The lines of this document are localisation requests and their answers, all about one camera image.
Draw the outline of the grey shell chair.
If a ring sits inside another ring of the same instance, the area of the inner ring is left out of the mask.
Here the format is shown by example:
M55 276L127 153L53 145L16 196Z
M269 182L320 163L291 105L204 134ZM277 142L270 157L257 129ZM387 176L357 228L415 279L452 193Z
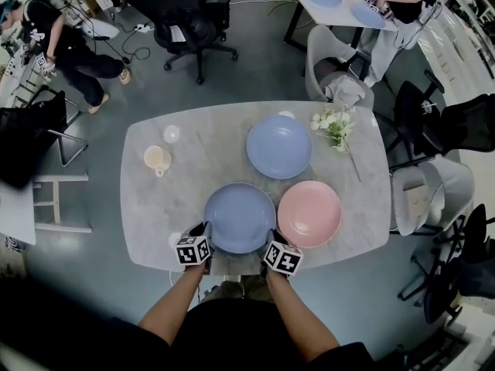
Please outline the grey shell chair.
M325 86L331 80L347 75L358 82L366 93L366 97L362 101L351 107L373 109L373 91L365 82L344 67L346 63L351 63L352 59L357 57L357 51L340 41L330 29L325 26L315 26L309 32L307 40L304 74L306 93L309 99L311 101L332 102L325 96Z
M406 216L402 195L406 184L428 185L430 208L420 220ZM467 165L442 156L417 165L398 168L391 173L391 234L403 237L424 236L427 231L438 235L447 231L473 201L475 179Z

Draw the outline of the white side table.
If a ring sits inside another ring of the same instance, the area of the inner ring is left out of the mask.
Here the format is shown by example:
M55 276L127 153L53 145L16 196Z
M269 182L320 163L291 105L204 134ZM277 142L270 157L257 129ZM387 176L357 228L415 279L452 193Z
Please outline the white side table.
M45 230L61 233L92 233L92 228L64 226L60 215L60 184L64 182L88 182L89 175L39 175L24 189L18 190L0 183L0 233L13 237L29 245L36 244L36 231ZM52 185L53 198L49 201L35 202L34 189L42 184ZM35 221L36 207L51 207L54 223Z

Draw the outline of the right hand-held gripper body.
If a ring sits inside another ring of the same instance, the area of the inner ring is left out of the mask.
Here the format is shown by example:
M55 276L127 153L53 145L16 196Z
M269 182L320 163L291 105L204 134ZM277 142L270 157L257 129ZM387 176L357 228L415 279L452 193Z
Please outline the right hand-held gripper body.
M271 241L261 259L261 266L285 277L297 273L302 264L302 251L288 244Z

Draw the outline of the person's right forearm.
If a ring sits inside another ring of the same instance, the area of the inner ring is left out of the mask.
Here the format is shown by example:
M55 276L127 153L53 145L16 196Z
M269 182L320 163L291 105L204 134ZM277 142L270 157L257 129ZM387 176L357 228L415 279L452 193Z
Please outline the person's right forearm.
M266 281L287 332L306 362L340 346L284 276L268 269Z

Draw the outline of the white crumpled cloth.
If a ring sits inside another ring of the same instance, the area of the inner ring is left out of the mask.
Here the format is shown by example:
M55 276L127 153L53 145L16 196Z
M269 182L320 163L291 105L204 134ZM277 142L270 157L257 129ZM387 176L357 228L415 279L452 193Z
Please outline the white crumpled cloth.
M342 75L325 86L325 96L333 103L350 107L362 101L366 93L353 78Z

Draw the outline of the black mesh visitor chair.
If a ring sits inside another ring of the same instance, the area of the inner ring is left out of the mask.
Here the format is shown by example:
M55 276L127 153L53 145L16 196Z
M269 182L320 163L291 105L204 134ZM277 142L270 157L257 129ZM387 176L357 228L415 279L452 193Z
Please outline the black mesh visitor chair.
M0 108L0 182L24 189L39 172L45 154L58 144L60 162L70 165L88 144L66 130L81 115L67 116L63 91L41 86L24 107Z

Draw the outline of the pink plate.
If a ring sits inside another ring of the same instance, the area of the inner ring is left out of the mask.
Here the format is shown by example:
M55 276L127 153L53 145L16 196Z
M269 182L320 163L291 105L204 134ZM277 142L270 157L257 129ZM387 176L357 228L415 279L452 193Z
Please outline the pink plate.
M337 193L324 182L308 180L289 188L278 205L278 228L292 245L316 248L330 241L342 219Z

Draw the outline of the cream mug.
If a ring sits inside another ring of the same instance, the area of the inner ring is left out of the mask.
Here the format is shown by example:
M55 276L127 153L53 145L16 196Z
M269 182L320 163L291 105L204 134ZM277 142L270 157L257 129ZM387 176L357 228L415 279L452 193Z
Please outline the cream mug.
M172 164L171 154L158 145L151 145L143 155L145 165L152 169L157 177L163 177Z

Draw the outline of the person's black shirt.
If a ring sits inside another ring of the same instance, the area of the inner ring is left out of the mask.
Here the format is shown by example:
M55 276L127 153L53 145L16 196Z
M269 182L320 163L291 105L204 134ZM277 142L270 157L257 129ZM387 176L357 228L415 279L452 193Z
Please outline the person's black shirt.
M53 371L377 371L360 342L305 359L268 302L204 302L167 343L17 278L0 279L0 343Z

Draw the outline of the cardboard box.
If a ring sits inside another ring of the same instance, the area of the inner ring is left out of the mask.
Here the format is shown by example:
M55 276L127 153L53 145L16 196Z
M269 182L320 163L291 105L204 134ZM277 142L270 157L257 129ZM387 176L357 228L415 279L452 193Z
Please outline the cardboard box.
M402 195L405 201L406 216L410 220L420 220L430 208L428 185L425 182L413 182L405 185Z

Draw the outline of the white equipment bench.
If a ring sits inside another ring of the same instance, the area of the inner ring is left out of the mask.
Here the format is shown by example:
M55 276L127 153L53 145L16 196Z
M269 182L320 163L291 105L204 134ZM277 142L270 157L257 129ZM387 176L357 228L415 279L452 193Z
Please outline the white equipment bench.
M20 43L0 79L0 107L22 107L42 85L42 75L29 45Z

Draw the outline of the white artificial flower sprig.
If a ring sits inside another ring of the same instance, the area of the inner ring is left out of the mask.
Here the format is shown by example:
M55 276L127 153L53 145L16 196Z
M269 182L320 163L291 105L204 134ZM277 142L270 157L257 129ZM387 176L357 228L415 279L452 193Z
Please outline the white artificial flower sprig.
M353 114L355 110L355 107L346 104L334 107L333 104L327 103L321 112L313 115L310 127L318 136L328 139L331 146L337 151L349 156L357 178L361 181L349 144L349 137L354 126Z

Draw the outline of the black office chair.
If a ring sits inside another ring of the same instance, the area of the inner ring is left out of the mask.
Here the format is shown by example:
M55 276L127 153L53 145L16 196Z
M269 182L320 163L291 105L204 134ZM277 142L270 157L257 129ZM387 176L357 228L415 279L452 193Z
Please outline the black office chair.
M408 160L389 168L398 168L428 162L436 156L445 156L452 150L478 152L495 151L495 94L481 94L472 100L445 107L435 106L430 114L422 115L421 103L431 101L435 91L445 88L430 70L424 71L430 84L422 91L405 81L396 96L394 118L391 120L375 112L376 119L394 130L396 138L386 148L405 147Z
M154 25L155 41L172 57L166 60L164 70L187 55L196 57L196 83L203 78L203 51L229 53L238 59L235 48L225 46L230 25L231 0L127 0Z
M398 293L401 301L407 301L419 293L424 296L415 305L422 307L425 320L432 324L445 313L455 321L461 307L452 306L460 295L463 297L495 300L495 238L487 235L487 227L495 224L495 216L486 217L486 206L479 204L468 218L453 225L454 234L445 240L451 247L446 260L441 260L441 249L432 250L432 268L427 271L415 255L410 261L424 276L423 282L409 294L403 288Z

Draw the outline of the person's left forearm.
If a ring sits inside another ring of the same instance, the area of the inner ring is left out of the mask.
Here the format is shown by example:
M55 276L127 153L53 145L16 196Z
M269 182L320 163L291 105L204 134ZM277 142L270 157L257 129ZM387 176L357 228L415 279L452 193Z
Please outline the person's left forearm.
M179 280L148 310L138 326L172 345L205 269L206 262L188 267Z

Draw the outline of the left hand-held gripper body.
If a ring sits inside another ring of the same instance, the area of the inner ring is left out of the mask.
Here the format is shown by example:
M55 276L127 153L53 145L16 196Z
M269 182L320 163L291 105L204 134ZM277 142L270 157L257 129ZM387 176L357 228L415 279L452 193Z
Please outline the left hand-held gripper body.
M176 241L176 258L178 264L188 268L204 265L204 274L210 273L212 250L210 239L206 236L180 237Z

